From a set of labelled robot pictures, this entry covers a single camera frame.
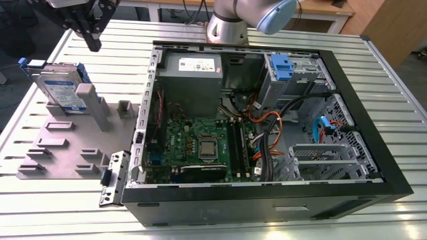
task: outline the blue plastic clip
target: blue plastic clip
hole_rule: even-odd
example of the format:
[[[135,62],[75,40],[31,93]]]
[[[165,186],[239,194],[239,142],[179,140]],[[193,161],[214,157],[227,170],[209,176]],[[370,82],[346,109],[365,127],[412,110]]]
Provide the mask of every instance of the blue plastic clip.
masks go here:
[[[294,63],[291,62],[289,55],[271,54],[271,65],[275,70],[278,81],[291,80],[294,74]]]

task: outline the power supply label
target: power supply label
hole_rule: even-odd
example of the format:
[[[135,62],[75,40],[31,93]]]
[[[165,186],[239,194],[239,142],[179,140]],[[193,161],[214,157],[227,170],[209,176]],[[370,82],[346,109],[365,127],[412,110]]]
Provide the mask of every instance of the power supply label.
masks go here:
[[[211,58],[179,59],[179,71],[215,72],[215,60]]]
[[[59,105],[70,111],[85,111],[87,105],[77,95],[77,85],[73,81],[45,81],[50,93]]]

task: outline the gray fixture plate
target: gray fixture plate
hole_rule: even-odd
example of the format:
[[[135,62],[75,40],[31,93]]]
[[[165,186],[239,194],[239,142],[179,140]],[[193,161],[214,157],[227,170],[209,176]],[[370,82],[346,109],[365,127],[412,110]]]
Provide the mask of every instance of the gray fixture plate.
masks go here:
[[[49,116],[41,128],[41,133],[34,141],[33,149],[39,149],[38,142],[41,138],[45,140],[66,139],[67,144],[63,146],[45,146],[51,152],[50,157],[38,156],[26,157],[22,167],[31,169],[33,165],[43,166],[42,171],[35,171],[34,174],[23,174],[18,172],[17,176],[21,179],[99,179],[103,168],[110,163],[113,153],[131,149],[133,134],[137,125],[137,117],[121,119],[118,113],[118,104],[110,103],[111,130],[102,132],[90,115],[74,114],[70,116]],[[139,106],[133,105],[134,111],[139,111]],[[47,129],[49,125],[58,122],[73,122],[74,128]],[[99,149],[102,154],[94,154],[94,157],[81,155],[83,149]]]

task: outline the blue cable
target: blue cable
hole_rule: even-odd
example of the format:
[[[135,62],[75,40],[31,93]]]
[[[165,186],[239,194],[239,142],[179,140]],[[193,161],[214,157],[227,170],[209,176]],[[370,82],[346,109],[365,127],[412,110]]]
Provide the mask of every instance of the blue cable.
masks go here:
[[[15,105],[18,105],[18,104],[21,104],[21,103],[22,103],[22,102],[17,102],[17,103],[14,103],[14,104],[11,104],[11,105],[0,106],[0,109],[7,109],[7,108],[14,107]]]
[[[313,124],[313,137],[314,137],[314,142],[319,142],[319,131],[318,131],[318,124],[322,122],[325,128],[335,129],[335,126],[331,125],[329,119],[326,116],[318,116],[314,120]]]

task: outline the aluminum table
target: aluminum table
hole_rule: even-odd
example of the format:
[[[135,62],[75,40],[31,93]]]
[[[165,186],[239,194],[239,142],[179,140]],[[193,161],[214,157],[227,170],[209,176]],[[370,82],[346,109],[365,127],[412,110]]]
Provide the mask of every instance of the aluminum table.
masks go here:
[[[113,20],[91,52],[67,31],[51,62],[82,62],[107,102],[142,100],[154,40],[205,42],[205,29]],[[335,220],[145,228],[125,207],[99,208],[99,180],[15,177],[49,111],[34,84],[0,136],[0,237],[46,239],[427,239],[427,114],[376,46],[359,36],[249,30],[251,45],[331,50],[416,194]]]

